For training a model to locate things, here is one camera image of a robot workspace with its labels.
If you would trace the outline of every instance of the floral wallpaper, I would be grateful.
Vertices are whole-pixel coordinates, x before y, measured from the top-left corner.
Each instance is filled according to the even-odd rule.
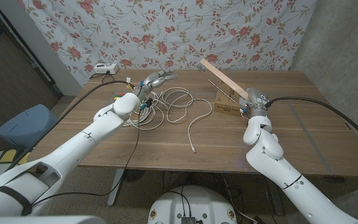
[[[17,0],[84,85],[126,68],[288,70],[316,0]]]

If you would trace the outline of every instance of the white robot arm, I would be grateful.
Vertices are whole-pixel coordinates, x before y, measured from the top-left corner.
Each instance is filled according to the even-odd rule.
[[[241,99],[240,104],[251,109],[243,137],[246,144],[254,145],[247,153],[248,163],[275,182],[310,223],[355,223],[355,218],[335,206],[284,158],[278,137],[270,133],[272,123],[264,108],[267,97],[254,88],[247,92],[250,101]]]
[[[99,110],[93,123],[72,137],[51,154],[0,175],[0,217],[46,215],[52,200],[32,206],[36,201],[54,195],[67,175],[104,139],[118,132],[130,114],[145,102],[147,95],[165,81],[176,78],[171,70],[149,75],[141,88],[126,93],[113,104]],[[36,177],[29,170],[42,168]]]

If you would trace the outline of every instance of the power adapter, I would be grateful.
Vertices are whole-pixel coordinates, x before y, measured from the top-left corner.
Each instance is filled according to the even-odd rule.
[[[97,63],[93,70],[96,74],[115,74],[118,71],[118,65],[116,63]]]

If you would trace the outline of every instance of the wooden table surface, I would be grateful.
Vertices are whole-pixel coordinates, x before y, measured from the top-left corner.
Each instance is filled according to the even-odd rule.
[[[139,85],[152,72],[154,70],[120,70],[114,77],[116,80],[131,77],[131,82]],[[327,102],[301,72],[224,73],[235,82],[246,83],[247,86],[264,91],[270,99],[278,96],[303,96]],[[208,79],[215,83],[219,83],[219,80],[211,72],[177,70],[175,74],[178,75],[176,80],[166,82],[154,91],[159,93],[167,88],[180,86],[213,105],[217,89]],[[92,78],[72,104],[100,83],[101,78]],[[90,94],[40,141],[29,160],[51,153],[91,124],[94,114],[111,102],[112,95],[128,90],[125,84],[115,83]],[[187,98],[178,103],[185,104],[188,100]],[[165,108],[160,108],[166,115]],[[255,173],[246,161],[246,154],[251,147],[242,141],[247,120],[240,116],[212,112],[196,122],[191,127],[191,139],[197,153],[192,153],[187,134],[188,125],[209,110],[208,104],[196,101],[188,108],[187,116],[179,124],[164,121],[155,130],[140,131],[139,144],[127,168]],[[172,109],[170,119],[177,119],[183,114],[183,109]],[[272,121],[272,132],[278,136],[283,147],[284,157],[302,174],[358,177],[358,137],[337,114],[305,101],[278,101],[269,109],[268,115]],[[161,117],[158,111],[154,121],[147,126],[155,126]],[[80,165],[123,168],[135,146],[136,137],[136,128],[122,128],[98,145]]]

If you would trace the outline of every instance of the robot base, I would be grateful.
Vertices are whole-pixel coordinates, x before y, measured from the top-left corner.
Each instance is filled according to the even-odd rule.
[[[181,224],[183,217],[181,193],[188,199],[191,217],[193,217],[189,218],[189,206],[183,198],[185,215],[188,219],[185,223],[237,224],[232,205],[215,191],[197,185],[184,186],[183,191],[182,187],[171,191],[179,194],[167,192],[156,200],[150,209],[148,224]]]

